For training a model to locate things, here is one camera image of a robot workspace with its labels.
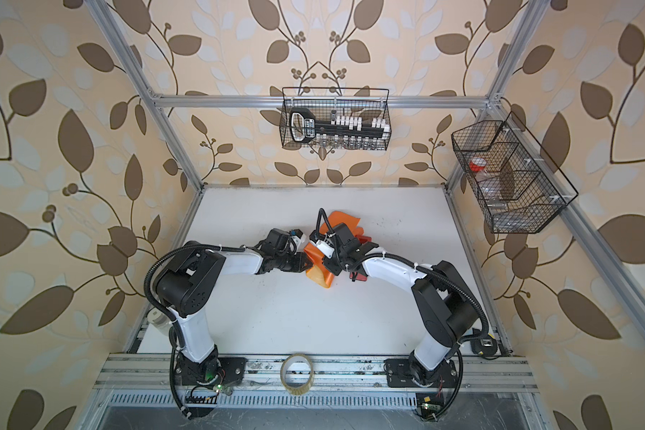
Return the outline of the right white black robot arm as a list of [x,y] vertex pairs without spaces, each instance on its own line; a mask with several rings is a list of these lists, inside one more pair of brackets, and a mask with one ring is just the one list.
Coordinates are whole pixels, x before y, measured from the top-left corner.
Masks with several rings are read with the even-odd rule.
[[406,358],[385,360],[387,384],[434,390],[435,397],[417,403],[417,415],[425,421],[439,420],[462,387],[462,344],[489,335],[487,314],[462,276],[446,261],[427,266],[388,253],[372,241],[363,242],[347,224],[331,224],[323,209],[318,213],[314,244],[332,274],[379,279],[412,295],[426,335]]

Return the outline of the yellow orange wrapping paper sheet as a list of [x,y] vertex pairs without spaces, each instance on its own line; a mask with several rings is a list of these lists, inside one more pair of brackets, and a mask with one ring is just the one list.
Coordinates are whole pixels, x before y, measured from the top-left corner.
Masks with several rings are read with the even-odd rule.
[[[334,211],[327,217],[327,220],[333,228],[340,224],[345,224],[354,236],[360,237],[364,235],[364,230],[359,225],[360,218],[342,211]],[[325,266],[324,259],[333,257],[333,248],[325,242],[322,245],[323,249],[320,249],[315,240],[310,239],[305,246],[304,252],[313,263],[313,267],[306,270],[306,276],[323,288],[331,288],[335,274]]]

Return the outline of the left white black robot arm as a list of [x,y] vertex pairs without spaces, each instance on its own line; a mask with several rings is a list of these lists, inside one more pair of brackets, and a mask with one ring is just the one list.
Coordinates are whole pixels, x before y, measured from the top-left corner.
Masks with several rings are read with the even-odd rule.
[[205,306],[222,275],[263,275],[277,270],[301,273],[313,267],[303,251],[307,236],[299,229],[272,229],[252,247],[223,247],[188,241],[154,263],[143,281],[144,295],[170,322],[172,347],[169,388],[175,405],[188,419],[209,413],[192,408],[197,388],[218,393],[225,383],[241,376],[220,363]]

